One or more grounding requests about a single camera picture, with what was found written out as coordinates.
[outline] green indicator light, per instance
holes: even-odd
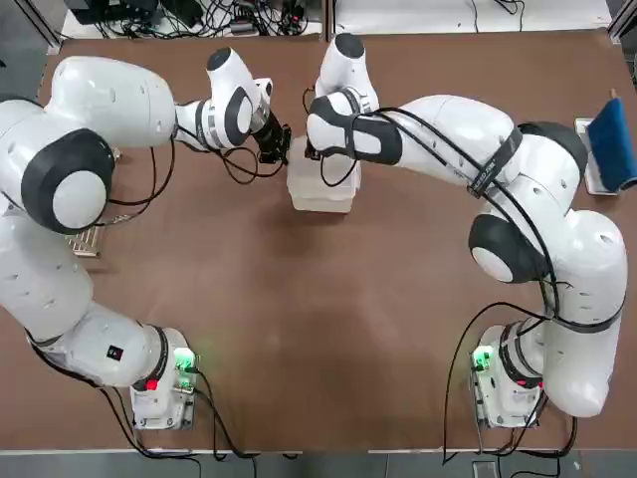
[[[484,371],[489,369],[489,362],[494,354],[491,346],[478,346],[473,352],[474,369]]]
[[[195,354],[187,347],[175,349],[175,366],[182,370],[195,365]]]

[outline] black strap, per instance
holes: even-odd
[[[599,332],[604,332],[610,329],[617,319],[621,317],[621,313],[624,311],[624,305],[626,304],[626,296],[624,296],[624,300],[619,306],[619,309],[615,314],[613,314],[610,318],[606,319],[603,322],[598,322],[596,324],[578,324],[576,322],[571,322],[563,319],[562,317],[553,318],[552,320],[557,324],[560,324],[567,329],[570,329],[579,334],[597,334]]]
[[[155,368],[146,378],[138,380],[132,385],[132,387],[137,391],[146,391],[146,385],[150,380],[160,380],[163,373],[166,371],[166,364],[168,363],[168,338],[166,337],[166,333],[161,327],[154,325],[150,326],[153,327],[159,335],[159,360],[157,361]]]
[[[522,328],[522,326],[524,324],[526,324],[529,321],[529,319],[526,319],[525,321],[521,322],[519,325],[519,329]],[[522,344],[520,341],[520,336],[516,334],[515,338],[514,338],[514,346],[516,347],[516,353],[518,354],[518,359],[520,359],[520,362],[522,363],[522,365],[524,365],[528,371],[530,371],[533,375],[540,375],[540,373],[538,373],[529,363],[529,361],[527,360],[527,358],[525,357],[525,353],[522,352]]]
[[[520,372],[516,366],[513,364],[511,360],[511,356],[509,355],[509,345],[505,344],[507,339],[509,338],[509,334],[511,332],[514,324],[508,324],[500,335],[500,346],[498,347],[498,355],[500,356],[500,361],[502,362],[503,368],[507,373],[507,376],[518,384],[518,386],[522,388],[526,388],[531,390],[537,387],[541,382],[541,376],[526,376],[522,372]]]
[[[206,102],[199,102],[197,105],[197,110],[195,111],[195,135],[197,136],[197,140],[207,147],[208,149],[213,149],[213,147],[208,144],[206,140],[206,135],[203,133],[203,125],[201,124],[201,113],[203,112],[203,106]]]
[[[482,197],[484,195],[493,180],[514,156],[520,144],[522,144],[522,138],[522,132],[514,127],[509,137],[500,145],[495,154],[491,156],[491,159],[487,161],[478,175],[476,175],[474,181],[467,186],[467,190],[472,196]]]
[[[354,96],[354,93],[352,93],[347,88],[345,88],[343,90],[339,90],[338,92],[342,93],[345,96],[345,98],[347,99],[347,102],[351,106],[351,112],[354,115],[359,114],[360,113],[360,105],[358,104],[358,101],[356,100],[356,97]]]

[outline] black joint cap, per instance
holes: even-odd
[[[215,53],[210,55],[210,58],[208,59],[208,65],[206,66],[207,70],[209,72],[214,72],[215,70],[223,66],[223,64],[226,63],[226,61],[230,58],[231,53],[232,50],[229,47],[217,50]]]
[[[519,129],[523,134],[547,137],[566,149],[575,160],[581,179],[588,162],[588,151],[579,135],[572,128],[558,122],[533,121],[520,124]]]
[[[547,274],[546,261],[509,221],[491,214],[474,219],[469,233],[469,249],[482,248],[502,260],[511,271],[511,283],[535,281]]]
[[[89,171],[102,180],[108,198],[113,170],[110,148],[99,135],[86,128],[71,131],[40,149],[27,164],[22,177],[22,202],[29,216],[41,226],[61,234],[77,234],[91,225],[74,229],[58,221],[53,210],[58,186],[74,172]]]
[[[365,53],[365,47],[358,37],[351,33],[336,35],[336,48],[348,58],[360,58]]]

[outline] gray floor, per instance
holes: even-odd
[[[472,453],[459,455],[444,468],[439,453],[421,454],[304,454],[296,460],[266,454],[257,458],[260,478],[470,478],[476,462],[493,461]],[[251,478],[250,461],[229,458],[216,463],[212,457],[200,458],[202,477]],[[633,477],[637,453],[573,452],[561,460],[562,478]],[[523,470],[554,474],[555,460],[541,460],[515,454],[502,459],[501,476],[510,478]],[[62,455],[22,455],[0,457],[3,478],[197,478],[195,463],[177,460],[148,460],[132,453],[83,453]],[[491,474],[479,478],[500,478]]]
[[[63,0],[33,0],[47,20],[60,30],[64,21]],[[607,0],[611,13],[619,8],[621,0]],[[0,0],[0,60],[7,64],[0,69],[0,93],[35,98],[46,64],[46,43],[37,35],[12,0]],[[624,40],[627,55],[637,52],[637,32]],[[250,478],[250,462],[229,459],[216,463],[211,457],[201,459],[202,476],[220,478]],[[459,455],[444,468],[439,453],[425,454],[305,454],[290,461],[280,455],[258,458],[261,478],[334,477],[334,478],[421,478],[471,477],[475,461],[490,461],[471,453]],[[574,452],[562,460],[563,478],[624,478],[635,476],[637,452]],[[532,470],[554,473],[554,460],[533,459],[514,454],[502,460],[502,478],[514,472]],[[1,478],[133,478],[153,476],[168,478],[180,476],[196,478],[194,463],[161,460],[152,461],[133,453],[81,453],[81,454],[0,454]]]

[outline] clear plastic container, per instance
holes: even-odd
[[[299,211],[347,213],[356,190],[360,187],[360,163],[349,177],[336,187],[327,186],[320,177],[320,161],[305,156],[307,137],[292,141],[288,165],[288,191],[295,209]],[[334,183],[344,177],[352,159],[335,154],[324,160],[323,172],[327,181]]]

